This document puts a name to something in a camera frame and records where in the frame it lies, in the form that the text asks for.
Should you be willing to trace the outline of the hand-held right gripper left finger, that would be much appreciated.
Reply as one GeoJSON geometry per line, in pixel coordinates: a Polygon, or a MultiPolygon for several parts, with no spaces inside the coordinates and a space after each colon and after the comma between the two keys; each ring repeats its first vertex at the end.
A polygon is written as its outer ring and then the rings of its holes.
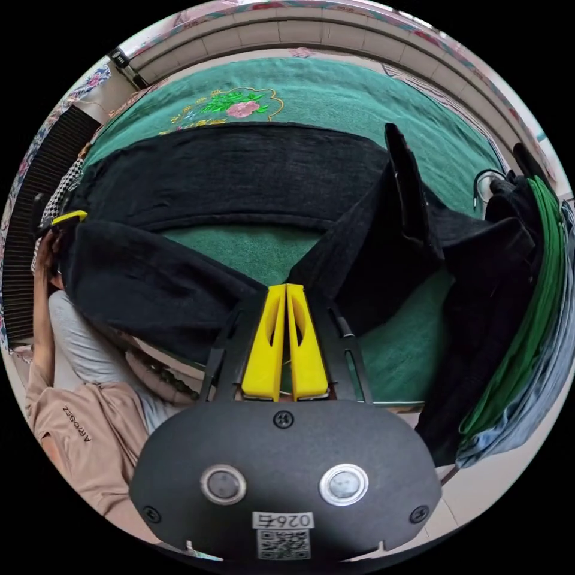
{"type": "Polygon", "coordinates": [[[241,382],[248,399],[278,401],[283,365],[286,285],[268,288],[241,382]]]}

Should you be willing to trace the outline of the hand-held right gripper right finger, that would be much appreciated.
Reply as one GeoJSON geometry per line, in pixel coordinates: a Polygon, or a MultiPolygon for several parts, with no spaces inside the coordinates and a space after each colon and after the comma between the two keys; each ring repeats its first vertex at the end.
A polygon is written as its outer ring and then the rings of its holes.
{"type": "Polygon", "coordinates": [[[299,401],[324,397],[328,379],[302,285],[286,285],[286,305],[293,398],[299,401]]]}

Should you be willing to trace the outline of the person's left hand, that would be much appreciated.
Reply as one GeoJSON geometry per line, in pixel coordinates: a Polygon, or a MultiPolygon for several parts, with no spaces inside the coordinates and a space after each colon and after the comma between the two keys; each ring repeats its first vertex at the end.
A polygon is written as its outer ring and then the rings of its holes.
{"type": "Polygon", "coordinates": [[[47,288],[54,286],[58,290],[64,290],[63,279],[57,271],[57,255],[60,245],[60,234],[48,231],[40,240],[34,266],[34,288],[47,288]]]}

